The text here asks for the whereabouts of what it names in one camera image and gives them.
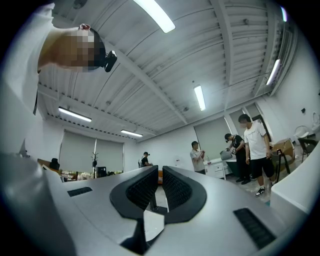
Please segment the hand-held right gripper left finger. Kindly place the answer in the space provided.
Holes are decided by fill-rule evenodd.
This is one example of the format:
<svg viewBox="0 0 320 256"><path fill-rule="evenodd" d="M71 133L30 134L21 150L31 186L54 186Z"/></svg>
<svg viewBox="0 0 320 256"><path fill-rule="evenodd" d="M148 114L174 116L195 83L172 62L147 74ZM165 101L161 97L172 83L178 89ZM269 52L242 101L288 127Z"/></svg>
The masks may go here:
<svg viewBox="0 0 320 256"><path fill-rule="evenodd" d="M57 211L72 239L76 256L136 256L133 247L145 236L144 211L126 196L127 187L151 178L158 168L143 167L122 174L62 182L46 171Z"/></svg>

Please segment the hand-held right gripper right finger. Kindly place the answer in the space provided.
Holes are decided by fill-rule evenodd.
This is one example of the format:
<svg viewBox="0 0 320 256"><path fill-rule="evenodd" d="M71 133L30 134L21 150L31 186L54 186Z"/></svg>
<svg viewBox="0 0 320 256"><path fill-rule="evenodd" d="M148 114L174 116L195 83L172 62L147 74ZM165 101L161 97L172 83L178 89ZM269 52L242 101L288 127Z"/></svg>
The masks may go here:
<svg viewBox="0 0 320 256"><path fill-rule="evenodd" d="M294 256L287 246L305 214L282 214L229 181L173 166L163 171L200 184L206 201L189 221L166 224L145 256Z"/></svg>

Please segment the white drawer cabinet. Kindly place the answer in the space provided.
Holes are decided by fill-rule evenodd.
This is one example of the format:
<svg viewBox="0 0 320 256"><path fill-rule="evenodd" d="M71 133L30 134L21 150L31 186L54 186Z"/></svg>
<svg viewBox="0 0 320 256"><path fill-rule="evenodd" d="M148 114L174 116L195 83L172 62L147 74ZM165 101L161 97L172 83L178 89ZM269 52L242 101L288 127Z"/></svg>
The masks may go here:
<svg viewBox="0 0 320 256"><path fill-rule="evenodd" d="M224 168L224 163L221 159L214 159L204 162L206 175L226 180L226 173Z"/></svg>

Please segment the white sink basin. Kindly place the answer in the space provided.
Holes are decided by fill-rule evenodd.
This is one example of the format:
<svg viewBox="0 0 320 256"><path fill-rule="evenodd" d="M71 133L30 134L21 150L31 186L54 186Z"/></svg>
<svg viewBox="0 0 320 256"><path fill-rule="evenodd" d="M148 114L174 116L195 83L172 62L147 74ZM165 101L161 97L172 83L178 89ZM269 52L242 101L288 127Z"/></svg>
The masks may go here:
<svg viewBox="0 0 320 256"><path fill-rule="evenodd" d="M146 241L153 240L165 227L165 217L149 210L143 213L144 233Z"/></svg>

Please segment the grey roller blind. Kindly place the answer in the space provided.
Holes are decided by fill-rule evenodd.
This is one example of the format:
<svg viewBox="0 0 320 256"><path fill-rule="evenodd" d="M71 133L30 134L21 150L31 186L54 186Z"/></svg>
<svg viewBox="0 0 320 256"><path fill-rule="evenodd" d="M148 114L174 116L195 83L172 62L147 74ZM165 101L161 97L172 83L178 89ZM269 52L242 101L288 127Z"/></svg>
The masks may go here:
<svg viewBox="0 0 320 256"><path fill-rule="evenodd" d="M220 152L227 147L225 134L231 132L224 117L194 127L199 147L205 151L206 160L220 158Z"/></svg>
<svg viewBox="0 0 320 256"><path fill-rule="evenodd" d="M122 172L124 144L65 131L59 154L60 168L72 172L92 172L93 157L97 166L108 172Z"/></svg>

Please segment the grey handbag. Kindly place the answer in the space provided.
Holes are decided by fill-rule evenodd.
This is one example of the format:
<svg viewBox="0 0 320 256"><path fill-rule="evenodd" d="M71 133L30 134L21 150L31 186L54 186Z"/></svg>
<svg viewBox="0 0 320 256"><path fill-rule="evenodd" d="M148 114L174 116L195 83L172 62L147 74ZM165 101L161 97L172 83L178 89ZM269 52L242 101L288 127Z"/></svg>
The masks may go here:
<svg viewBox="0 0 320 256"><path fill-rule="evenodd" d="M220 152L220 158L222 161L228 161L232 159L236 159L236 154L233 149L231 150L223 150Z"/></svg>

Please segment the ceiling tube light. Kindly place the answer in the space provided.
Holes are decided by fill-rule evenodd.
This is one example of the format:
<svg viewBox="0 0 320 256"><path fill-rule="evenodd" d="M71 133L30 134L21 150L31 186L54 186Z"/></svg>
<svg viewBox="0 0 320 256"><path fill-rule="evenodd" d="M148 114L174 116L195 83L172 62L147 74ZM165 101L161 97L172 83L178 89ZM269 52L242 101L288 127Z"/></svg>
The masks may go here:
<svg viewBox="0 0 320 256"><path fill-rule="evenodd" d="M89 123L90 123L90 122L92 121L92 119L89 118L89 117L86 117L86 116L84 116L84 115L78 114L78 113L76 113L76 112L74 112L74 111L70 111L70 110L65 109L65 108L63 108L63 107L60 107L60 106L58 107L58 111L61 112L61 113L66 114L66 115L72 116L72 117L74 117L74 118L83 120L83 121L85 121L85 122L89 122Z"/></svg>
<svg viewBox="0 0 320 256"><path fill-rule="evenodd" d="M140 134L140 133L128 131L128 130L125 130L125 129L122 129L120 132L123 133L123 134L126 134L126 135L135 136L135 137L139 137L139 138L143 137L143 135Z"/></svg>
<svg viewBox="0 0 320 256"><path fill-rule="evenodd" d="M273 65L273 68L269 74L269 77L265 83L266 86L269 86L275 79L276 75L277 75L277 72L278 72L278 69L281 65L281 60L278 58L275 62L274 62L274 65Z"/></svg>
<svg viewBox="0 0 320 256"><path fill-rule="evenodd" d="M166 12L155 0L133 0L140 6L161 28L164 33L173 31L176 26Z"/></svg>
<svg viewBox="0 0 320 256"><path fill-rule="evenodd" d="M204 111L206 109L206 103L205 103L202 87L200 85L197 85L196 87L194 87L194 93L196 95L200 110Z"/></svg>

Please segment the black stool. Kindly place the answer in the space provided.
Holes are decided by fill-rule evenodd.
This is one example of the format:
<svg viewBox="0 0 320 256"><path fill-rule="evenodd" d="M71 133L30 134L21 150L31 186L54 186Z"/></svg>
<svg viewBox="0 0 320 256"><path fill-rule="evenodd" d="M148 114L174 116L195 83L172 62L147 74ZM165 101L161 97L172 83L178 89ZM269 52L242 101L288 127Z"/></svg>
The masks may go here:
<svg viewBox="0 0 320 256"><path fill-rule="evenodd" d="M279 181L281 166L285 166L285 170L289 175L291 173L289 161L292 159L290 155L285 155L281 149L271 152L271 160L275 164L275 183Z"/></svg>

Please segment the cardboard box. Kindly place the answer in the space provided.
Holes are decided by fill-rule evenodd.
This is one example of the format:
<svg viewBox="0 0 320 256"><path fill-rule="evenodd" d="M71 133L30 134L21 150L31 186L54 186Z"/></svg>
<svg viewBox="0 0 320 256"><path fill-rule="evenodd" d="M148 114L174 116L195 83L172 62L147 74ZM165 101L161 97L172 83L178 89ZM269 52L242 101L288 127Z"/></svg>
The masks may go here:
<svg viewBox="0 0 320 256"><path fill-rule="evenodd" d="M295 153L294 153L294 146L292 144L292 141L288 138L288 139L283 139L283 140L280 140L278 141L277 143L275 143L273 146L272 146L272 149L271 149L271 152L272 151L276 151L278 149L281 149L282 152L285 154L285 155L289 155L291 156L291 160L288 161L288 164L292 164L294 161L295 161ZM280 168L280 171L282 170L285 170L285 166L282 165L281 168Z"/></svg>

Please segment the white round chair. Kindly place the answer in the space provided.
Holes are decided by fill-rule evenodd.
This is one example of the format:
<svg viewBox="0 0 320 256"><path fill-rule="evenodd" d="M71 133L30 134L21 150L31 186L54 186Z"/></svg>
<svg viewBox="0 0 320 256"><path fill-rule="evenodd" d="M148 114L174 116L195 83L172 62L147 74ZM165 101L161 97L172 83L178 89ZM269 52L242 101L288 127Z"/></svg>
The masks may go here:
<svg viewBox="0 0 320 256"><path fill-rule="evenodd" d="M313 130L305 125L300 125L295 129L294 136L301 139L315 138Z"/></svg>

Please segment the white toilet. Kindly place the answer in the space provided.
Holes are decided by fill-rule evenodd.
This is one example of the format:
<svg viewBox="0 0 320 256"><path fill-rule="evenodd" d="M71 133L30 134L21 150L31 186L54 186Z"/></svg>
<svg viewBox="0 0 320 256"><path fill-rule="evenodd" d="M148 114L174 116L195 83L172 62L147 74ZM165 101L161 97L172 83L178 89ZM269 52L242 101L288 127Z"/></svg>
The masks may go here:
<svg viewBox="0 0 320 256"><path fill-rule="evenodd" d="M313 112L312 113L312 132L314 134L320 131L320 114Z"/></svg>

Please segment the person's white shirt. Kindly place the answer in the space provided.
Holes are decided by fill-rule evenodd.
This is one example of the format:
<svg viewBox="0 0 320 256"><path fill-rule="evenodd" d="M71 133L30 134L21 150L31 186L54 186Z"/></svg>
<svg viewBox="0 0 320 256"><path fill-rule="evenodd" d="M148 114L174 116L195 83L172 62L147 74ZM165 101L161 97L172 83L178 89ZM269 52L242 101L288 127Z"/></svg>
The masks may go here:
<svg viewBox="0 0 320 256"><path fill-rule="evenodd" d="M0 153L17 154L35 121L38 61L54 3L38 7L14 37L0 69Z"/></svg>

